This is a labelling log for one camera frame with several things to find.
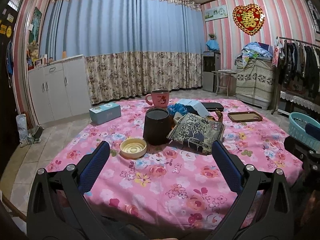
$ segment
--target pink striped wallpaper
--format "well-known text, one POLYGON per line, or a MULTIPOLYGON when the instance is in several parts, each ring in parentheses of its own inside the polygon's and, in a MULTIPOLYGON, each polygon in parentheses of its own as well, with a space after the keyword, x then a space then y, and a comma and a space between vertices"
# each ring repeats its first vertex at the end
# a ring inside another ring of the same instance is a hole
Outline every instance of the pink striped wallpaper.
POLYGON ((42 12, 42 20, 40 25, 40 31, 44 20, 44 15, 48 6, 49 0, 23 0, 19 10, 17 22, 15 25, 13 36, 13 61, 14 61, 14 93, 19 113, 24 111, 32 112, 29 109, 28 89, 26 84, 28 80, 26 78, 26 53, 24 48, 27 47, 29 31, 25 35, 25 28, 31 23, 33 11, 37 7, 42 12))
POLYGON ((305 0, 216 0, 202 6, 202 10, 227 5, 228 18, 204 23, 205 40, 209 33, 217 35, 221 52, 221 68, 235 68, 234 60, 249 42, 271 44, 276 36, 316 43, 311 14, 305 0), (255 3, 264 11, 266 18, 261 30, 254 36, 241 31, 232 18, 233 9, 238 5, 255 3))

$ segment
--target metal bolt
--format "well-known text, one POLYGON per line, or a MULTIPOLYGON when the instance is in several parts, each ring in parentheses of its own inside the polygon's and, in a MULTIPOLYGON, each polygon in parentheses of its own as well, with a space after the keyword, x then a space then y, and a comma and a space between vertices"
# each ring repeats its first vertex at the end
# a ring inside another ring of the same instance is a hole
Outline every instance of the metal bolt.
POLYGON ((253 171, 253 170, 254 170, 254 166, 251 165, 251 164, 248 164, 245 168, 246 168, 248 171, 253 171))
POLYGON ((75 169, 75 165, 74 164, 69 164, 67 166, 67 171, 73 171, 75 169))
POLYGON ((39 169, 39 170, 37 171, 37 173, 38 173, 39 175, 44 174, 44 168, 39 169))
POLYGON ((282 175, 282 174, 283 174, 283 170, 281 170, 281 169, 276 169, 276 173, 277 173, 278 175, 282 175))

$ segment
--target yellow lid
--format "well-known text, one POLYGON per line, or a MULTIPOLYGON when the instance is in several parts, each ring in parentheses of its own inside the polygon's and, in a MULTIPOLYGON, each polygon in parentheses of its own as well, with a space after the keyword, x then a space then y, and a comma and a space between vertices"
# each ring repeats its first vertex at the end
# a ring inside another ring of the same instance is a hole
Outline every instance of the yellow lid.
POLYGON ((130 138, 120 144, 120 154, 127 159, 142 157, 147 151, 147 143, 140 138, 130 138))

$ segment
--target black wallet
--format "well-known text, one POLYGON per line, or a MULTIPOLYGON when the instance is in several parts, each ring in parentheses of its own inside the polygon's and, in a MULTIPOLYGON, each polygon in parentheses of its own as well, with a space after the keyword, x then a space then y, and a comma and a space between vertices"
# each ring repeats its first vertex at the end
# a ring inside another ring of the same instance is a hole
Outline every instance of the black wallet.
POLYGON ((214 111, 220 111, 223 112, 224 107, 222 104, 219 103, 206 103, 206 102, 201 102, 205 109, 207 109, 209 112, 214 112, 214 111))

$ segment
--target plastic basket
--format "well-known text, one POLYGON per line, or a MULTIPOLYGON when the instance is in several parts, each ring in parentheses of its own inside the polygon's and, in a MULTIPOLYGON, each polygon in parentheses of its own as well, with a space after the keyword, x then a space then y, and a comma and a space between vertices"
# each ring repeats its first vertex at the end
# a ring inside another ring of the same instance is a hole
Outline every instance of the plastic basket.
POLYGON ((320 147, 320 141, 308 135, 305 131, 305 127, 307 123, 311 123, 314 126, 320 128, 320 123, 318 123, 310 116, 297 112, 291 113, 289 115, 289 121, 289 135, 308 145, 315 151, 318 151, 320 147))

